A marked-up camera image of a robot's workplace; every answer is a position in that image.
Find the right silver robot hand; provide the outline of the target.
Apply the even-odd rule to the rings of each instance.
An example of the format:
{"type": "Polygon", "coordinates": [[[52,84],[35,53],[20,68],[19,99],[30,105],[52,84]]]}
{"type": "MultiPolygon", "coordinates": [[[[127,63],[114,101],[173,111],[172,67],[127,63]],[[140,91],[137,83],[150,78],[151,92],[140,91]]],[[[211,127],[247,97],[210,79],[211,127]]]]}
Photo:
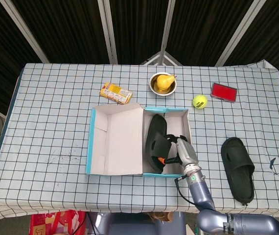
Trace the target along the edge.
{"type": "Polygon", "coordinates": [[[162,158],[158,157],[158,161],[163,165],[168,164],[180,164],[183,167],[186,167],[189,164],[198,164],[198,158],[193,146],[187,141],[185,136],[180,135],[179,137],[174,136],[173,134],[165,135],[165,138],[176,144],[177,155],[173,158],[162,158]]]}

